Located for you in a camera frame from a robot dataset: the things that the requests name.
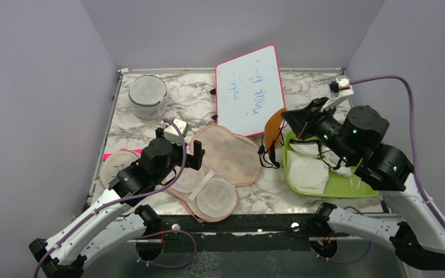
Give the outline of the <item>orange bra with black straps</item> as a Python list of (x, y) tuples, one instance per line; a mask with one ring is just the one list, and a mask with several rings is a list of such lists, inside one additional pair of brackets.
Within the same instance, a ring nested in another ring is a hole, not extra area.
[(264, 127), (264, 134), (261, 138), (261, 145), (258, 149), (260, 165), (264, 168), (279, 169), (280, 163), (276, 160), (276, 149), (283, 145), (282, 130), (285, 125), (282, 113), (287, 111), (283, 107), (276, 111), (267, 121)]

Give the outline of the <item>floral mesh laundry bag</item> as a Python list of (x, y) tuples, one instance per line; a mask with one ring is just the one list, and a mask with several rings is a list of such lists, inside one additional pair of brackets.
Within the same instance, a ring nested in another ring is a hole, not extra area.
[(197, 131), (188, 150), (190, 154), (195, 153), (197, 141), (205, 150), (200, 170), (185, 168), (167, 192), (198, 222), (219, 222), (236, 209), (237, 189), (259, 178), (262, 166), (258, 161), (258, 146), (219, 125)]

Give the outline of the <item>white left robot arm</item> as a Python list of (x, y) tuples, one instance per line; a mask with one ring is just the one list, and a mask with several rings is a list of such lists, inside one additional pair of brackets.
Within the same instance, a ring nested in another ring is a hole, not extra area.
[(149, 205), (139, 202), (167, 190), (184, 170), (199, 170), (205, 150), (198, 140), (187, 144), (179, 128), (175, 135), (158, 128), (155, 139), (140, 157), (119, 170), (101, 196), (62, 231), (48, 239), (37, 238), (28, 248), (37, 261), (33, 276), (81, 277), (95, 259), (132, 239), (157, 237), (167, 231)]

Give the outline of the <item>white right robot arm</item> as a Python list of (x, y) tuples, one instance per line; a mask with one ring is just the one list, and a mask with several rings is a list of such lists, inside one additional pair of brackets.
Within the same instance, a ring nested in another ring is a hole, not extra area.
[(398, 148), (382, 139), (389, 122), (369, 106), (352, 108), (343, 123), (316, 98), (301, 109), (284, 111), (283, 119), (299, 139), (316, 137), (339, 163), (379, 192), (402, 220), (386, 221), (350, 213), (323, 203), (311, 220), (320, 236), (347, 233), (392, 250), (405, 264), (419, 270), (445, 270), (445, 218), (415, 180), (413, 164)]

